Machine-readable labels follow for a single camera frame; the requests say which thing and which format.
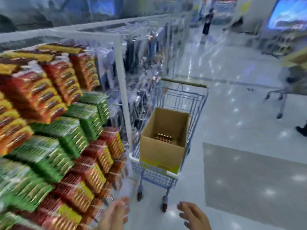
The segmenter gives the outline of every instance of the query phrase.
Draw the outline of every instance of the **shopping cart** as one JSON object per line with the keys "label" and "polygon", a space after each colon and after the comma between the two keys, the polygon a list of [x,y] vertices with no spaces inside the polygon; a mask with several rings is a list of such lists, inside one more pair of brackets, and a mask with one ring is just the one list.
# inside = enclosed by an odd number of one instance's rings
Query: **shopping cart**
{"label": "shopping cart", "polygon": [[[190,88],[197,90],[199,87],[203,94],[196,92],[188,92]],[[184,81],[176,81],[171,79],[162,78],[159,84],[155,87],[154,105],[155,107],[168,108],[181,112],[190,113],[190,124],[188,127],[188,136],[185,154],[181,162],[179,172],[177,174],[171,173],[166,170],[162,170],[157,167],[147,165],[140,161],[140,145],[139,143],[129,153],[129,158],[132,162],[132,169],[135,173],[141,174],[140,185],[138,186],[137,199],[140,201],[143,198],[142,181],[148,181],[162,188],[167,189],[165,196],[162,198],[162,211],[166,212],[168,194],[171,188],[176,186],[180,171],[186,156],[190,152],[191,140],[195,131],[196,124],[201,115],[202,109],[205,105],[209,94],[209,90],[206,85],[194,84]]]}

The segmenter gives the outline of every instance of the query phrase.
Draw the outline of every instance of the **caster wheel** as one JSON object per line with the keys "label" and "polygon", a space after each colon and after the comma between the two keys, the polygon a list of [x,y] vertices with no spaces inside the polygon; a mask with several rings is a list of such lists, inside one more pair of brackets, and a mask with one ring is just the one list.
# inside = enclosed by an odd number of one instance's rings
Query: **caster wheel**
{"label": "caster wheel", "polygon": [[138,201],[141,201],[142,198],[143,198],[142,193],[138,193],[138,194],[137,194],[137,199],[138,199]]}
{"label": "caster wheel", "polygon": [[162,204],[162,211],[165,213],[167,210],[167,204],[163,203]]}

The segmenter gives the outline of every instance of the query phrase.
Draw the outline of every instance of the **person's right hand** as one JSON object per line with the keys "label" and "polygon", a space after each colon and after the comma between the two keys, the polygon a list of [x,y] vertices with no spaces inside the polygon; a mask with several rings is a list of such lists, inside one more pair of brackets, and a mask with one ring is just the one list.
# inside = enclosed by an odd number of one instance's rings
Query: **person's right hand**
{"label": "person's right hand", "polygon": [[190,230],[212,230],[208,217],[195,203],[181,201],[177,208],[183,211],[179,216],[188,221],[185,226]]}

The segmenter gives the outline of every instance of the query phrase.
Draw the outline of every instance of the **black pants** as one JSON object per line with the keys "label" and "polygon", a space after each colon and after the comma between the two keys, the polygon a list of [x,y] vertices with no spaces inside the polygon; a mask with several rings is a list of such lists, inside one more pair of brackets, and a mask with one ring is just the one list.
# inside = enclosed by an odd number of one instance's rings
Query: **black pants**
{"label": "black pants", "polygon": [[211,23],[205,23],[204,29],[203,29],[203,34],[205,34],[205,35],[209,34],[210,25],[211,25]]}

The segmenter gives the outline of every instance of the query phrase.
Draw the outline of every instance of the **person's left hand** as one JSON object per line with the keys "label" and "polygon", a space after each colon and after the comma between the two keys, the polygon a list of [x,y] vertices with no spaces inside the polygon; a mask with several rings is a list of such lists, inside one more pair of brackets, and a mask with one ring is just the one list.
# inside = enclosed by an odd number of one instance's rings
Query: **person's left hand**
{"label": "person's left hand", "polygon": [[123,230],[129,213],[128,197],[114,200],[99,221],[97,230]]}

